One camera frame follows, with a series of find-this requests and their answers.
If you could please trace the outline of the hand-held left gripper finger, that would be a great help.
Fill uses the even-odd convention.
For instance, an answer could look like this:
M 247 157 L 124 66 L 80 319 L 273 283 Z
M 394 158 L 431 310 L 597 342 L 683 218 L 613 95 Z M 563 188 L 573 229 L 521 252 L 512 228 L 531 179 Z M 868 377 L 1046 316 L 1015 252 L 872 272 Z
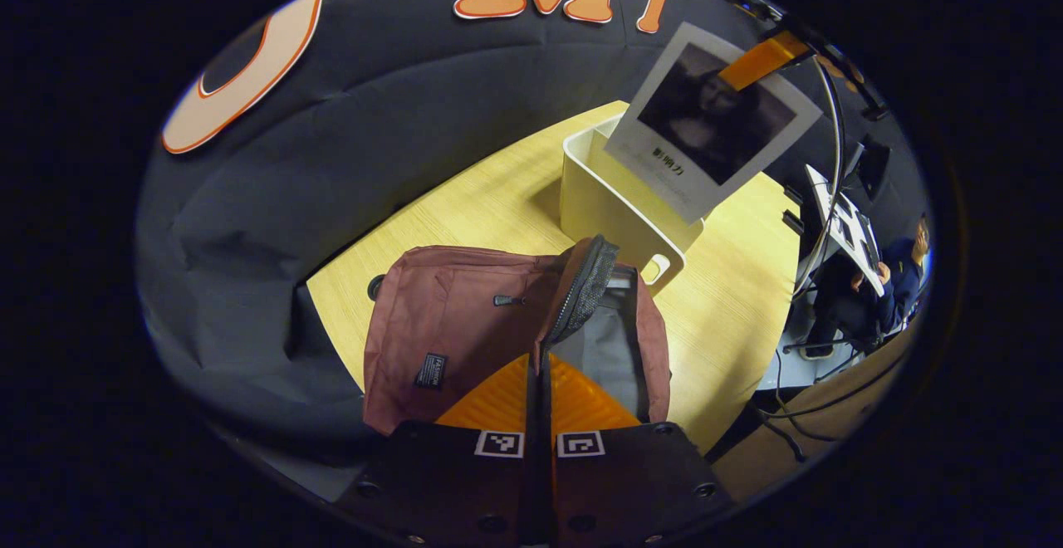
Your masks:
M 550 548 L 669 548 L 732 510 L 732 494 L 678 424 L 640 422 L 557 356 L 547 392 Z
M 519 548 L 538 511 L 535 383 L 519 356 L 437 419 L 399 424 L 338 511 L 399 548 Z

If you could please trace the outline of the white portrait cover book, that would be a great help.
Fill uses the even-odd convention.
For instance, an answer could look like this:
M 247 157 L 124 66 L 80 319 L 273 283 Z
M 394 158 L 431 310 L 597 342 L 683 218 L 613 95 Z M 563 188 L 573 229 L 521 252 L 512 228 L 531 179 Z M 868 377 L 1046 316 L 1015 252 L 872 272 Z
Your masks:
M 687 225 L 781 157 L 821 117 L 781 75 L 744 89 L 726 82 L 725 69 L 741 56 L 732 42 L 680 23 L 606 144 Z

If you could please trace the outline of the maroon schoolbag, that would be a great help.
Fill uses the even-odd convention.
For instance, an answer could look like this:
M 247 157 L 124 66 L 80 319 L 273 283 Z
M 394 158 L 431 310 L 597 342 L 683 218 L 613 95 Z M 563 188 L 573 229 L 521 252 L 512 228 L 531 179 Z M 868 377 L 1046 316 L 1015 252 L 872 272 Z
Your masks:
M 596 235 L 561 254 L 428 246 L 386 273 L 365 342 L 362 419 L 391 434 L 433 422 L 490 374 L 557 356 L 643 423 L 669 416 L 664 318 L 619 247 Z

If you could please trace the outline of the cream plastic bookshelf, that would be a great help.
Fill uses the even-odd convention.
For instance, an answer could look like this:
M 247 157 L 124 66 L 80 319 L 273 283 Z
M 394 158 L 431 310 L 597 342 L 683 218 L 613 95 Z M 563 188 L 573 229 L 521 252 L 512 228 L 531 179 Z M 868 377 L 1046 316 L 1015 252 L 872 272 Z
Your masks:
M 619 247 L 657 295 L 684 271 L 686 253 L 705 220 L 686 223 L 667 202 L 606 151 L 622 116 L 566 137 L 562 143 L 561 230 L 573 241 L 603 235 Z

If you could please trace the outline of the dark computer monitor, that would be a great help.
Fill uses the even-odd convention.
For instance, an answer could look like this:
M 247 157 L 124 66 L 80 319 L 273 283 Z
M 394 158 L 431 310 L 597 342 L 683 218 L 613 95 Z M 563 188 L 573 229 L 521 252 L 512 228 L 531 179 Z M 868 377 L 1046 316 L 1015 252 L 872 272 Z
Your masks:
M 879 196 L 887 174 L 892 148 L 874 139 L 872 135 L 862 137 L 855 161 L 855 178 L 860 184 L 870 203 Z

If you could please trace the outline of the wooden side table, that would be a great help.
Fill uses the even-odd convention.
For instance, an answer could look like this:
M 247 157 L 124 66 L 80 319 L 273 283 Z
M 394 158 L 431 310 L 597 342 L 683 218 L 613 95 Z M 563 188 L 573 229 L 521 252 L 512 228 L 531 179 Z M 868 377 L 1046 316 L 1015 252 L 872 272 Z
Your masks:
M 911 325 L 860 364 L 802 390 L 713 464 L 733 502 L 752 502 L 809 472 L 885 401 L 909 359 Z

